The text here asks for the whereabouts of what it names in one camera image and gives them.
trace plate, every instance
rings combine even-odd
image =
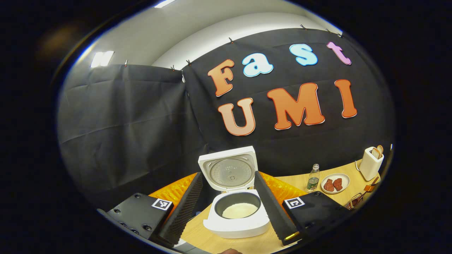
[[[323,186],[326,183],[326,180],[331,179],[334,182],[337,178],[342,178],[342,189],[340,191],[337,191],[336,188],[334,189],[334,191],[327,191],[323,188]],[[339,193],[339,192],[345,190],[345,188],[347,188],[349,184],[350,184],[350,177],[348,177],[348,175],[343,174],[343,173],[335,173],[335,174],[331,174],[331,175],[323,178],[321,187],[322,187],[322,190],[326,193],[336,194],[336,193]]]

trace meat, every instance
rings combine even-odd
[[[342,178],[337,178],[336,180],[334,180],[333,186],[337,191],[340,191],[342,189]]]
[[[331,179],[326,180],[326,183],[323,186],[323,188],[327,191],[334,191],[333,180]]]

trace water bottle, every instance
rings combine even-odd
[[[314,166],[312,166],[311,173],[309,173],[309,180],[308,180],[307,189],[308,190],[315,190],[317,188],[317,185],[319,184],[319,179],[320,179],[319,165],[318,164],[314,164]]]

